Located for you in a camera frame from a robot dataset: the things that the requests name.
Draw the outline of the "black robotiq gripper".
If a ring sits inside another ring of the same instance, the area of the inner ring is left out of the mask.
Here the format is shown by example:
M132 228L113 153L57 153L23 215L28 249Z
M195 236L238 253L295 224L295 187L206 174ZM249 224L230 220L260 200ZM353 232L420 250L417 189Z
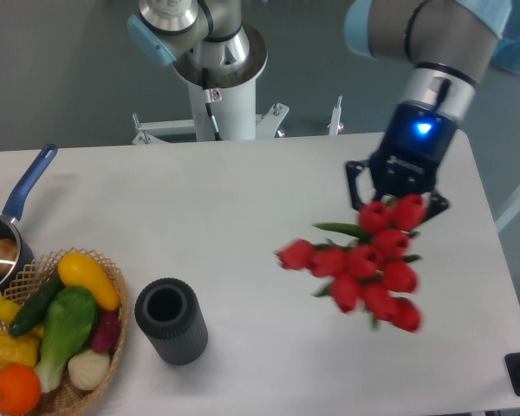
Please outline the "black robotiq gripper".
M369 159L349 160L344 169L351 207L360 211L385 195L402 198L421 194L424 224L450 208L450 201L435 187L457 123L442 114L412 103L399 104L377 150ZM359 177L370 169L374 189L365 201Z

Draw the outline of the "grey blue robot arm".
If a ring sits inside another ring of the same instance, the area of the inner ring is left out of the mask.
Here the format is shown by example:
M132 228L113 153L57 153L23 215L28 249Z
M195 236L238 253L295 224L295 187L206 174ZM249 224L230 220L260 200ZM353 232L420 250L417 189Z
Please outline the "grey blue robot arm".
M447 209L439 166L471 104L509 18L508 1L355 1L345 17L348 48L410 62L413 72L376 151L345 165L371 175L374 198L427 196L426 216ZM155 64L188 87L197 139L254 140L275 133L256 115L256 80L267 62L259 32L238 1L141 1L128 31Z

